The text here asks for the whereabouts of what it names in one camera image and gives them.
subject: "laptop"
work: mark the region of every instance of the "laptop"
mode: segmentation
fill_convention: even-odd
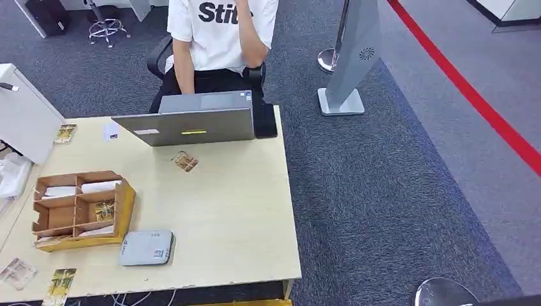
[[[159,113],[112,119],[151,147],[255,138],[252,92],[163,96]]]

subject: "chair base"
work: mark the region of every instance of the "chair base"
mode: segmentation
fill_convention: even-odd
[[[127,38],[131,37],[122,25],[122,22],[118,19],[105,19],[104,21],[95,22],[88,31],[90,33],[88,38],[90,39],[91,45],[96,43],[94,38],[105,38],[107,48],[109,49],[113,47],[113,44],[109,40],[109,36],[116,34],[118,31],[124,32]]]
[[[478,302],[475,295],[454,280],[434,277],[419,286],[412,306],[460,306]]]

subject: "desk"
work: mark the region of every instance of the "desk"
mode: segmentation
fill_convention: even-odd
[[[22,290],[0,284],[0,302],[41,300],[58,268],[76,268],[70,297],[284,281],[288,297],[300,278],[297,237],[278,107],[278,137],[246,142],[151,148],[120,129],[102,138],[108,117],[72,119],[70,144],[56,145],[41,175],[113,170],[137,192],[130,230],[172,230],[163,266],[119,266],[119,245],[46,253],[33,249],[28,199],[0,251],[0,266],[18,257],[39,273]],[[179,150],[200,162],[184,173],[170,162]]]

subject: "red line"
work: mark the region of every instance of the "red line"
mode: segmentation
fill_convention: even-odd
[[[428,55],[440,67],[447,77],[455,84],[462,95],[483,116],[483,118],[496,130],[507,144],[541,177],[541,154],[528,143],[505,119],[493,109],[490,104],[471,86],[458,69],[443,55],[430,38],[423,32],[410,14],[398,0],[387,0],[396,14],[402,19],[406,27],[423,46]]]

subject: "white t-shirt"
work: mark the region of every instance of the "white t-shirt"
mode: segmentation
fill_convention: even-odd
[[[248,0],[259,39],[269,49],[278,0]],[[227,68],[242,73],[239,21],[235,0],[169,0],[167,31],[180,41],[191,41],[197,71]]]

